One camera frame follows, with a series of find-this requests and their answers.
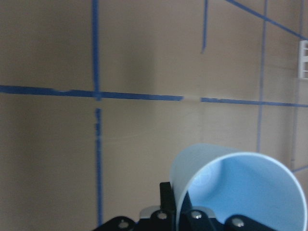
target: screw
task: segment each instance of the screw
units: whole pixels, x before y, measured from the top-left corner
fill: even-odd
[[[244,222],[239,218],[233,218],[232,224],[236,227],[243,227],[245,225]]]
[[[129,223],[124,220],[121,220],[121,222],[118,225],[120,229],[126,229],[128,226],[129,226]]]
[[[199,211],[195,210],[192,212],[192,217],[194,219],[200,219],[202,217],[202,214]]]
[[[157,217],[161,220],[165,220],[165,219],[167,219],[168,216],[167,216],[167,213],[160,211],[160,212],[157,213]]]

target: bolt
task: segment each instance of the bolt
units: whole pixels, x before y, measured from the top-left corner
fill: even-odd
[[[192,212],[192,217],[194,219],[200,219],[202,217],[202,214],[199,211],[195,210]]]
[[[129,226],[129,223],[124,220],[121,220],[121,222],[118,225],[120,229],[126,229],[128,226]]]
[[[233,218],[232,224],[236,227],[243,227],[245,225],[244,222],[239,218]]]
[[[161,220],[165,220],[165,219],[167,219],[168,216],[167,216],[167,213],[160,211],[160,212],[157,213],[157,217]]]

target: light blue cup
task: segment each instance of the light blue cup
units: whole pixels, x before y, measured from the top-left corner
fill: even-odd
[[[211,208],[221,223],[240,214],[277,231],[306,231],[303,190],[292,172],[271,157],[195,144],[174,160],[170,182],[177,221],[188,191],[193,206]]]

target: white object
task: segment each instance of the white object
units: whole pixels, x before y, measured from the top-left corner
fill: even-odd
[[[308,41],[302,40],[299,42],[298,50],[298,77],[300,79],[308,79]]]
[[[278,231],[306,231],[307,206],[292,172],[277,160],[211,144],[183,150],[170,171],[177,218],[189,192],[193,206],[210,208],[219,222],[248,216]]]

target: beige surface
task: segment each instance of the beige surface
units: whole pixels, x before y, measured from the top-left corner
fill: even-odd
[[[263,1],[239,0],[262,13]],[[268,1],[299,30],[300,1]],[[263,21],[224,0],[100,1],[104,91],[259,99]],[[307,34],[308,7],[304,9]],[[91,2],[4,1],[0,85],[92,90]],[[268,24],[264,99],[295,102],[298,38]],[[308,82],[299,102],[308,103]],[[103,112],[104,221],[159,204],[174,157],[208,142],[255,151],[257,105],[0,93],[0,230],[85,231],[97,225],[95,108]],[[298,110],[295,167],[308,164]],[[261,151],[291,166],[294,108],[264,106]],[[307,171],[296,176],[307,193]]]

